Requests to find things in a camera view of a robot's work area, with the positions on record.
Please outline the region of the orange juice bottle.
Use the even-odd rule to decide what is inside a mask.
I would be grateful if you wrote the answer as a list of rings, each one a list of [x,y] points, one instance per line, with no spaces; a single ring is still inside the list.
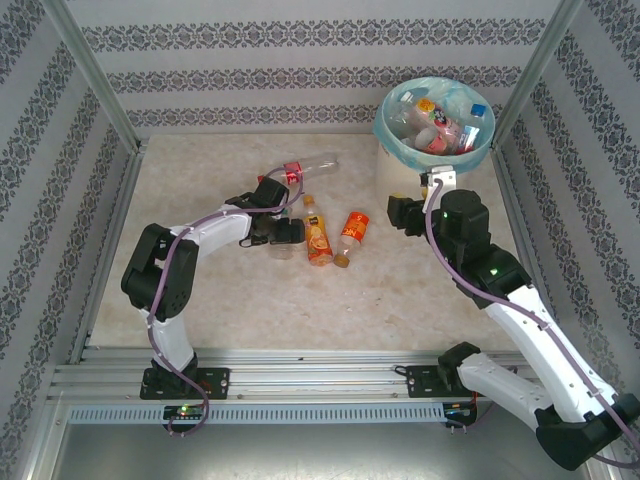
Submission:
[[[305,241],[311,265],[325,266],[332,262],[333,251],[326,231],[325,216],[312,195],[303,196]]]

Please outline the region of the aluminium side rail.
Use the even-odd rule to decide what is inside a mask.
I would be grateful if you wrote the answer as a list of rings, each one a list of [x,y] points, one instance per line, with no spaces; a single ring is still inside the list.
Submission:
[[[538,289],[540,285],[540,275],[537,266],[534,264],[535,255],[530,241],[526,222],[520,204],[517,199],[515,189],[511,183],[511,178],[507,171],[502,152],[496,148],[490,149],[491,159],[494,165],[496,178],[500,187],[506,214],[512,231],[518,257],[530,275],[532,282]]]
[[[90,277],[89,288],[66,356],[67,364],[77,364],[80,361],[87,340],[92,334],[148,144],[149,140],[141,141],[136,152],[130,155],[127,166],[122,172],[105,225],[100,253]]]

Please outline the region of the aluminium frame post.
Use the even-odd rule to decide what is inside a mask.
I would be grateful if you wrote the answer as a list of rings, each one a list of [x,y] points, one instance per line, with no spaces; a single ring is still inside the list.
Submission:
[[[501,112],[492,143],[494,150],[497,150],[506,141],[518,115],[583,4],[584,0],[559,0],[554,14],[541,34],[533,54]]]
[[[40,0],[40,2],[127,150],[137,153],[141,140],[82,29],[74,19],[66,0]]]

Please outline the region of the orange NFC label bottle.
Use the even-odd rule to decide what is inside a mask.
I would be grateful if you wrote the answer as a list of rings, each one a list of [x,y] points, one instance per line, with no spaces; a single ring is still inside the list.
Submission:
[[[354,252],[361,247],[369,222],[369,217],[363,212],[353,211],[349,214],[338,239],[334,256],[336,266],[349,266]]]

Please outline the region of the pink drink bottle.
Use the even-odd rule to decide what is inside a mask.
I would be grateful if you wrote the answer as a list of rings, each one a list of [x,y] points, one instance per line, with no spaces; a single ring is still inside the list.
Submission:
[[[415,146],[432,155],[454,155],[460,139],[460,126],[436,103],[423,97],[414,106],[418,125]]]

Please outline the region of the grey metal base panel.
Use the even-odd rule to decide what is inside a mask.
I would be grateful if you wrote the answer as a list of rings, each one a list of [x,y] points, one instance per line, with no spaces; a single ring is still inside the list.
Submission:
[[[73,425],[54,480],[590,480],[515,425],[225,425],[174,439],[159,426]]]

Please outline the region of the Wahaha water bottle white cap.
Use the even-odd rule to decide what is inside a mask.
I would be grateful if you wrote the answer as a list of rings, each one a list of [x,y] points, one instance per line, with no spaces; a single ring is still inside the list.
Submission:
[[[480,134],[480,129],[473,125],[465,125],[459,132],[454,144],[453,153],[461,155],[475,149],[475,142]]]

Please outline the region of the clear cola bottle red label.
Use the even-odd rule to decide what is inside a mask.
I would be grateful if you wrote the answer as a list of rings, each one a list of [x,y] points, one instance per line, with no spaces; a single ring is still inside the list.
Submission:
[[[320,175],[335,173],[339,168],[337,155],[333,153],[324,153],[311,157],[304,157],[295,160],[289,160],[284,163],[274,165],[267,169],[271,172],[271,178],[278,180],[284,185],[295,185],[299,183],[299,179],[304,181]]]

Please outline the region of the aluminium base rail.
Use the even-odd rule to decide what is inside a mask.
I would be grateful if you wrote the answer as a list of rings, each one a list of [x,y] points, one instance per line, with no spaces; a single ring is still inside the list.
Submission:
[[[341,403],[404,400],[396,366],[435,365],[433,351],[199,349],[203,367],[227,368],[227,400]],[[148,348],[89,347],[75,364],[54,369],[46,398],[71,403],[138,402]]]

